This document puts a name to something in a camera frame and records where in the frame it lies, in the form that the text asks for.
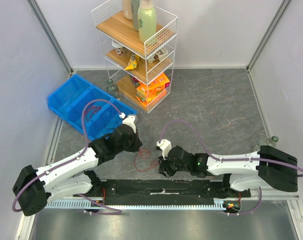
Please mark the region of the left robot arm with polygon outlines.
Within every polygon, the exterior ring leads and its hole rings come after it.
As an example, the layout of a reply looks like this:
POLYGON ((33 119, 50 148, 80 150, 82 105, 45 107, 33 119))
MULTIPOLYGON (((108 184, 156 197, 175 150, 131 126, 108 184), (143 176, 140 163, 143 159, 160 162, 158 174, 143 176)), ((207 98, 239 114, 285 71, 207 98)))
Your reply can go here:
POLYGON ((124 122, 112 133, 56 163, 39 168, 27 165, 12 188, 15 195, 12 210, 32 216, 55 200, 84 194, 95 197, 102 188, 99 177, 91 169, 122 152, 136 153, 141 146, 136 125, 124 122))

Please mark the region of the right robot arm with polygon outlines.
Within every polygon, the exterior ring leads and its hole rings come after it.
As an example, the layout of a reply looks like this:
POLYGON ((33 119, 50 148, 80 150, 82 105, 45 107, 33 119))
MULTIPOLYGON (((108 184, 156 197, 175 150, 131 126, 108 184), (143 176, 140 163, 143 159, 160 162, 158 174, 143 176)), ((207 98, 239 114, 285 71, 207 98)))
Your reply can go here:
POLYGON ((272 146, 240 155, 209 156, 189 153, 180 146, 156 147, 161 151, 159 173, 172 177, 176 172, 187 172, 198 178, 223 175, 221 193, 232 197, 251 188, 271 187, 282 192, 298 191, 297 159, 272 146))

